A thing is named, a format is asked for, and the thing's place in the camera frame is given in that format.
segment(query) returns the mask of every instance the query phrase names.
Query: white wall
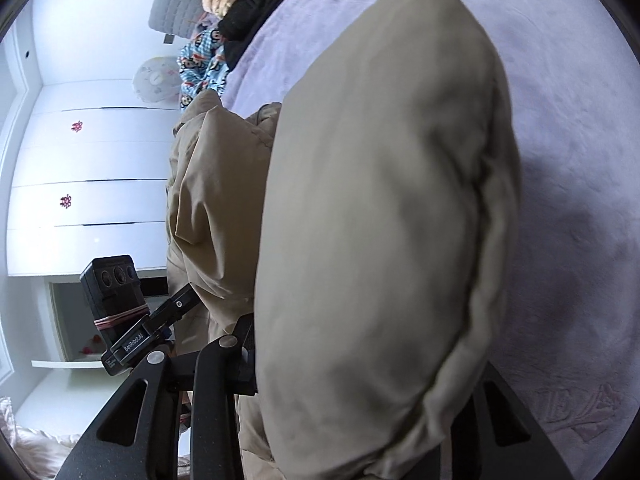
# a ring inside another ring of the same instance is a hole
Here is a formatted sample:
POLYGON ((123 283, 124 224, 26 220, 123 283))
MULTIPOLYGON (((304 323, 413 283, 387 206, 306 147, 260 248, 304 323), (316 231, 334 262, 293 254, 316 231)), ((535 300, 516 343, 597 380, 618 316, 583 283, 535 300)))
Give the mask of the white wall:
POLYGON ((148 26, 153 0, 33 0, 45 85, 133 78, 143 61, 177 56, 186 40, 163 44, 148 26))
POLYGON ((127 376, 111 377, 101 369, 52 370, 15 412, 16 422, 53 435, 83 433, 127 376))
POLYGON ((32 359, 50 358, 33 278, 9 278, 6 272, 6 227, 9 195, 22 134, 42 88, 27 4, 3 40, 10 75, 17 94, 0 133, 0 323, 14 371, 0 384, 0 395, 10 396, 16 409, 44 378, 46 371, 33 368, 32 359))
POLYGON ((11 71, 6 60, 4 44, 0 43, 0 130, 17 95, 18 91, 11 78, 11 71))

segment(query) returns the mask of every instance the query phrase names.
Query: bed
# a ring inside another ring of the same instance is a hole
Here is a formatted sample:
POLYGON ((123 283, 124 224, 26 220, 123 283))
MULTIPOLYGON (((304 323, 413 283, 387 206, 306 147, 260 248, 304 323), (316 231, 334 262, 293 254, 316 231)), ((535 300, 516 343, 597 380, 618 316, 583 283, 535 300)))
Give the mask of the bed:
MULTIPOLYGON (((281 101, 374 1, 284 1, 228 76, 225 106, 281 101)), ((640 66, 599 0, 463 1, 508 72, 524 171, 492 362, 591 480, 640 406, 640 66)))

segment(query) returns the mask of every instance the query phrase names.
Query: rubber band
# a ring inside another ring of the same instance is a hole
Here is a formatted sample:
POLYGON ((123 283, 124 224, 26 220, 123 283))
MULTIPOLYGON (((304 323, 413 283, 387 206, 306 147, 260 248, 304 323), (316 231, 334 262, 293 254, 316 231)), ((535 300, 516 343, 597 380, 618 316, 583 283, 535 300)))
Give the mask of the rubber band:
POLYGON ((142 317, 145 314, 149 314, 149 306, 146 303, 144 305, 137 306, 136 308, 126 310, 119 314, 114 314, 113 316, 96 319, 94 323, 95 327, 98 330, 105 330, 107 328, 113 328, 114 326, 120 325, 121 323, 134 317, 142 317))

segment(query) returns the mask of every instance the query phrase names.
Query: white wall panel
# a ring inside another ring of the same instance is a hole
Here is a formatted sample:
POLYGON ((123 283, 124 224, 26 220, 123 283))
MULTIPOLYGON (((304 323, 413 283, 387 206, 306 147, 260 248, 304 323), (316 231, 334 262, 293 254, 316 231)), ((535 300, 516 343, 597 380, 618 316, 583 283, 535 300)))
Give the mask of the white wall panel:
POLYGON ((145 60, 177 56, 148 26, 153 0, 33 0, 33 27, 45 85, 131 80, 145 60))
POLYGON ((0 130, 17 95, 18 89, 11 76, 4 43, 0 43, 0 130))
POLYGON ((83 180, 161 180, 169 175, 170 142, 104 142, 20 150, 14 187, 83 180))
POLYGON ((14 187, 9 229, 163 222, 165 180, 106 180, 14 187))
POLYGON ((173 142, 180 118, 174 110, 94 108, 31 117, 22 149, 89 142, 173 142))
POLYGON ((136 269, 166 267, 164 222, 7 231, 10 276, 80 274, 94 258, 130 254, 136 269))
MULTIPOLYGON (((14 21, 3 40, 9 69, 18 95, 8 111, 0 133, 0 210, 7 211, 11 193, 12 176, 20 149, 22 134, 29 121, 34 102, 42 88, 38 61, 33 44, 31 2, 28 2, 14 21)), ((42 370, 31 367, 32 359, 51 358, 47 348, 50 334, 40 322, 38 305, 34 297, 31 279, 8 278, 4 254, 6 214, 0 215, 0 320, 5 345, 0 342, 0 374, 2 394, 11 397, 17 410, 30 391, 43 379, 42 370), (7 367, 13 372, 7 377, 7 367)))
POLYGON ((178 110, 177 100, 160 103, 142 102, 134 93, 129 79, 72 81, 42 87, 33 113, 80 110, 100 107, 141 107, 178 110))

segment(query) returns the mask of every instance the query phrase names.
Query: monkey print fabric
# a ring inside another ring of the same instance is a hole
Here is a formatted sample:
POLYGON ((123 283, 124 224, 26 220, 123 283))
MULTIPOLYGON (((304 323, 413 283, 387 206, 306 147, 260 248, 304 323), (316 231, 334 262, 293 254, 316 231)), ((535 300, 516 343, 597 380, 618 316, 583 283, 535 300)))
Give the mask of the monkey print fabric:
POLYGON ((200 92, 225 91, 229 67, 225 62, 223 39, 216 28, 203 30, 180 51, 180 110, 184 110, 200 92))

